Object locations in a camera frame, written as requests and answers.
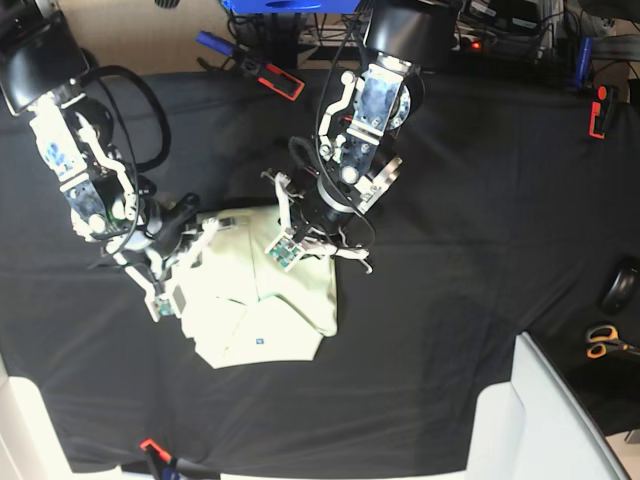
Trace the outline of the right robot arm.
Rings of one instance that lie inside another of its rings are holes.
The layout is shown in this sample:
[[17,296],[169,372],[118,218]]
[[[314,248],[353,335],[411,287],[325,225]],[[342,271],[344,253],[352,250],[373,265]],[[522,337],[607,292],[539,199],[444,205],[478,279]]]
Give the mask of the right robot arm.
[[[86,93],[105,77],[129,80],[151,107],[161,131],[151,160],[124,158],[114,144],[114,128],[124,124],[117,105]],[[1,93],[12,115],[30,114],[39,155],[57,178],[74,231],[101,248],[98,265],[112,259],[137,283],[154,321],[181,317],[187,307],[181,283],[221,225],[199,215],[198,195],[168,204],[145,178],[167,159],[172,140],[148,84],[121,66],[91,66],[55,2],[4,1]]]

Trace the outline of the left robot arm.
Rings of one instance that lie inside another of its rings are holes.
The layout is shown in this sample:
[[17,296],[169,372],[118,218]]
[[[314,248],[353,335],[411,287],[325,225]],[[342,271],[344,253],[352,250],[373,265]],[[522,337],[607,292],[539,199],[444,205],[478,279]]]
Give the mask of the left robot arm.
[[346,229],[397,180],[403,163],[393,143],[421,106],[424,70],[440,68],[452,49],[459,1],[378,1],[363,45],[375,58],[357,74],[347,70],[341,97],[318,112],[311,140],[293,137],[289,151],[298,177],[267,170],[280,231],[268,257],[290,271],[305,257],[364,263],[366,246],[348,243]]

